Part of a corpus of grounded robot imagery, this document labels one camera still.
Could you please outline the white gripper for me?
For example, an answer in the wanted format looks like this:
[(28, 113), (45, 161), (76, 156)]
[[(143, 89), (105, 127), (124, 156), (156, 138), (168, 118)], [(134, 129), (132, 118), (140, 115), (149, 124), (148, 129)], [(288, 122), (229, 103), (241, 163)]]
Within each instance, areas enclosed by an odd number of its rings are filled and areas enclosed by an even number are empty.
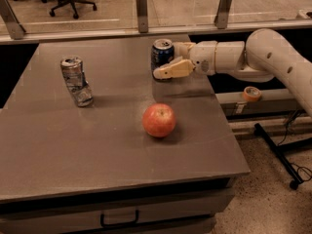
[(157, 67), (153, 71), (155, 79), (186, 77), (194, 69), (205, 75), (233, 74), (240, 70), (245, 63), (245, 43), (243, 41), (203, 41), (196, 45), (193, 42), (173, 42), (173, 45), (175, 59)]

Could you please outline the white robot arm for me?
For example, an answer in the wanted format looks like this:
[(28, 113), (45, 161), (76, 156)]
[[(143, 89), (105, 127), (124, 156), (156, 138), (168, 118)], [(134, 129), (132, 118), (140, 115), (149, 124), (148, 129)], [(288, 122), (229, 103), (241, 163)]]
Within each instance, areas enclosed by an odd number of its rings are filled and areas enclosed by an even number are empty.
[(312, 63), (272, 29), (259, 29), (246, 41), (192, 43), (159, 39), (154, 45), (174, 50), (172, 60), (152, 63), (152, 75), (157, 80), (186, 77), (192, 72), (223, 73), (258, 83), (276, 78), (312, 115)]

